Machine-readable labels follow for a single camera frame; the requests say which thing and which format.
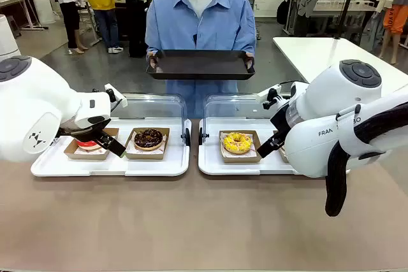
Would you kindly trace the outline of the person's right hand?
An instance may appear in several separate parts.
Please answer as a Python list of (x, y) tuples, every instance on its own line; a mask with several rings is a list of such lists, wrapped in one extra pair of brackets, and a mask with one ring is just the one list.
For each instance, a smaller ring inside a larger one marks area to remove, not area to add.
[(154, 69), (160, 69), (157, 57), (156, 57), (157, 52), (156, 51), (149, 51), (147, 52), (147, 59), (150, 63), (150, 66)]

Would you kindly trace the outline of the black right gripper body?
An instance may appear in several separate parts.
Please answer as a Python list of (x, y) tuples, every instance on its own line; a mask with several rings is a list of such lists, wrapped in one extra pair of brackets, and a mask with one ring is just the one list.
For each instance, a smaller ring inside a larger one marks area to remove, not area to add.
[(284, 104), (270, 119), (272, 125), (275, 127), (275, 132), (273, 134), (275, 137), (286, 137), (288, 132), (291, 130), (291, 127), (289, 126), (286, 119), (286, 111), (288, 107), (289, 103)]

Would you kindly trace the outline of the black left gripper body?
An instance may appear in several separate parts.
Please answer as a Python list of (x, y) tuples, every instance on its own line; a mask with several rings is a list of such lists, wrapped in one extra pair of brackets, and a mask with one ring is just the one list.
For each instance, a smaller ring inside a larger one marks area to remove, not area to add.
[(57, 131), (57, 137), (61, 136), (71, 136), (79, 141), (96, 141), (107, 136), (104, 132), (104, 128), (111, 122), (111, 119), (106, 119), (96, 124), (92, 124), (90, 127), (86, 128), (74, 128), (74, 127), (63, 127)]

